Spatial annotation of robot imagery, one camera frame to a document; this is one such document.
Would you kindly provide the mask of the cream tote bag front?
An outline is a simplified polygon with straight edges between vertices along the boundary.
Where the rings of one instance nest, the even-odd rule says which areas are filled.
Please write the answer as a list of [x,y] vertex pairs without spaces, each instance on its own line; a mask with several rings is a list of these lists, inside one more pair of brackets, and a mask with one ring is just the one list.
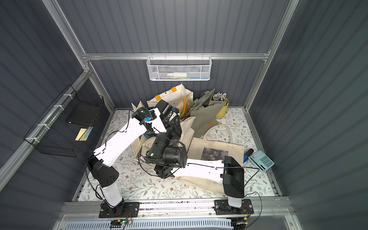
[[[189,117],[186,120],[180,122],[182,128],[182,135],[180,141],[184,143],[187,149],[189,148],[192,138],[194,136],[194,130],[191,128],[194,120],[195,117]],[[144,135],[142,135],[141,137],[138,137],[136,140],[133,141],[131,146],[136,160],[138,159],[138,153],[140,151],[143,154],[145,150],[150,150],[152,148],[155,139],[156,139],[155,136],[148,139]]]

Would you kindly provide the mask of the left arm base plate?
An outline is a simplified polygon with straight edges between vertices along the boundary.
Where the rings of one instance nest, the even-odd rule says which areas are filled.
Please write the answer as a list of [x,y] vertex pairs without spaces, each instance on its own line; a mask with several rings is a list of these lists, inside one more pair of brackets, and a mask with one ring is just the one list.
[[121,202],[112,208],[106,201],[101,203],[99,218],[135,218],[138,216],[140,202]]

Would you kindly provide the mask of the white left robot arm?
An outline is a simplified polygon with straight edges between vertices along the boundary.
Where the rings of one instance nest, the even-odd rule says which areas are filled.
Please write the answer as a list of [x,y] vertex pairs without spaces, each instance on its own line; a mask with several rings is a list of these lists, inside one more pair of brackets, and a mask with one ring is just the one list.
[[106,204],[111,208],[123,203],[117,185],[119,173],[113,165],[120,154],[145,133],[155,136],[154,144],[144,160],[155,165],[158,177],[170,177],[174,168],[184,168],[186,165],[186,147],[180,142],[182,128],[179,109],[164,100],[154,107],[137,109],[120,130],[114,131],[109,140],[94,150],[87,161],[93,178],[99,182]]

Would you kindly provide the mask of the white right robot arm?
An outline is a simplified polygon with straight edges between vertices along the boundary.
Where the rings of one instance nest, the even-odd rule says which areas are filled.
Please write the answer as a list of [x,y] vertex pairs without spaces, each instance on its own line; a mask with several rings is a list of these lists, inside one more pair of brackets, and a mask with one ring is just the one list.
[[228,205],[242,207],[244,168],[231,156],[217,161],[189,159],[186,146],[179,136],[159,133],[142,158],[146,163],[155,165],[154,171],[162,179],[188,176],[221,184],[228,197]]

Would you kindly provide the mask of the cream tote with purple print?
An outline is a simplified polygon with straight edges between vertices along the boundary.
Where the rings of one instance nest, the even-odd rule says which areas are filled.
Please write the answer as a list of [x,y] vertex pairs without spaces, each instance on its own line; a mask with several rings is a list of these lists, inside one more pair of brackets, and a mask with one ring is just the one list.
[[229,169],[240,170],[244,146],[232,143],[231,130],[226,125],[210,128],[205,137],[192,138],[187,152],[187,165],[174,173],[179,181],[225,195],[223,179],[225,158],[232,157],[236,164]]

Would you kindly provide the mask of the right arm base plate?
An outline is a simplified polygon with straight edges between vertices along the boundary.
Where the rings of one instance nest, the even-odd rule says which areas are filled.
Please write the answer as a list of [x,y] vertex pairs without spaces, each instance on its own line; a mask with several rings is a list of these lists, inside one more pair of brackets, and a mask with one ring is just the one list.
[[214,201],[214,210],[217,215],[245,215],[254,214],[253,205],[250,199],[242,199],[241,207],[236,208],[229,205],[227,199],[218,199]]

